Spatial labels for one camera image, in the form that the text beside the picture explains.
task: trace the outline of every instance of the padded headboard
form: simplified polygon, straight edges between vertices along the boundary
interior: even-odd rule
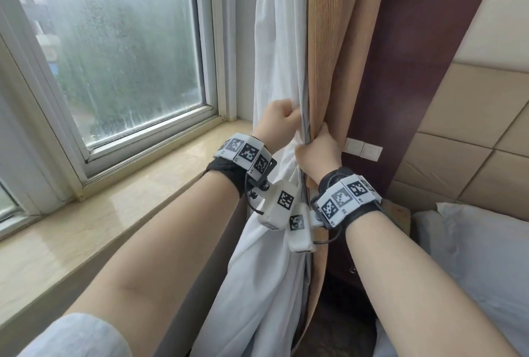
[[[386,194],[529,220],[529,74],[453,63]]]

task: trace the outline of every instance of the dark floor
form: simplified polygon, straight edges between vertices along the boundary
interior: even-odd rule
[[[327,275],[295,357],[372,357],[377,332],[367,296]]]

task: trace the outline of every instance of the window pane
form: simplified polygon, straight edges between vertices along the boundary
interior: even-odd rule
[[[193,0],[20,0],[89,148],[205,103]]]
[[[0,186],[0,220],[8,218],[18,211],[18,206],[11,200],[5,190]]]

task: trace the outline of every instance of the brown curtain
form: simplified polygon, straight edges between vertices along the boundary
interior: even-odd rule
[[[323,121],[341,146],[353,114],[380,0],[308,0],[308,93],[311,138]],[[324,229],[318,232],[326,239]],[[307,328],[320,296],[327,246],[314,253]]]

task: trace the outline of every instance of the person's left hand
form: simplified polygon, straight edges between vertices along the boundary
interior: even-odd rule
[[[263,141],[268,151],[274,154],[286,147],[300,128],[300,109],[292,110],[290,99],[280,99],[267,106],[253,136]]]

